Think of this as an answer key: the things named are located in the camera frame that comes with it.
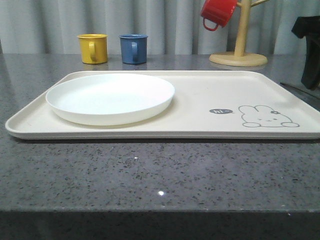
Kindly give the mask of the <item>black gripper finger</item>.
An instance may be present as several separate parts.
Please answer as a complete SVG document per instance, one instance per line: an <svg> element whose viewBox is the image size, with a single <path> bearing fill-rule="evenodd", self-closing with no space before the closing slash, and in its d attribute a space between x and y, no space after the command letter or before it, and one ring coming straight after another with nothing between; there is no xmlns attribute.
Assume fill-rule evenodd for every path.
<svg viewBox="0 0 320 240"><path fill-rule="evenodd" d="M305 38L306 56L301 83L309 90L320 85L320 17L299 16L292 28L299 39Z"/></svg>

